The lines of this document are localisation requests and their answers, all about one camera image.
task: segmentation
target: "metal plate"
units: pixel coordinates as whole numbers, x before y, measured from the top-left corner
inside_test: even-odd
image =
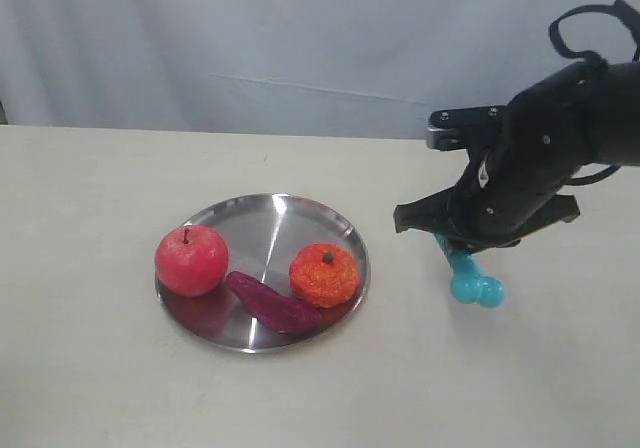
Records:
[[[262,353],[310,340],[352,313],[367,291],[370,268],[362,238],[343,216],[315,201],[283,194],[241,196],[215,204],[184,224],[214,228],[229,246],[229,271],[254,276],[283,295],[291,295],[289,265],[307,245],[335,243],[358,262],[362,283],[353,298],[321,310],[319,327],[302,336],[265,328],[224,284],[204,296],[185,298],[156,278],[156,291],[167,312],[193,334],[221,347]]]

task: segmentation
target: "fake fruit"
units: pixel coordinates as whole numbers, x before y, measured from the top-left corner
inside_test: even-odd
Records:
[[[303,248],[289,267],[289,278],[296,295],[322,308],[348,301],[360,285],[355,258],[329,243]]]
[[[278,333],[300,335],[315,328],[322,319],[320,313],[304,301],[282,296],[239,271],[229,273],[226,285],[252,316]]]
[[[224,278],[229,268],[229,250],[224,239],[208,226],[183,226],[160,242],[155,265],[158,278],[171,291],[200,296]]]

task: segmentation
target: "apple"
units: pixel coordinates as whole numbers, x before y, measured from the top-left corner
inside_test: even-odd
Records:
[[[208,226],[182,226],[162,239],[155,265],[158,278],[168,289],[182,296],[200,296],[224,278],[229,269],[229,249]]]

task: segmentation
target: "purple sweet potato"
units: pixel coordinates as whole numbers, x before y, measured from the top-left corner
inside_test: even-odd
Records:
[[[239,271],[227,275],[226,285],[252,316],[275,332],[300,335],[318,326],[322,318],[307,302],[282,296]]]

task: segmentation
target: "white curtain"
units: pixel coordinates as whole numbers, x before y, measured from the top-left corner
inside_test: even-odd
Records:
[[[21,124],[421,138],[563,66],[548,24],[613,1],[0,0],[0,99]],[[613,19],[565,31],[633,53]]]

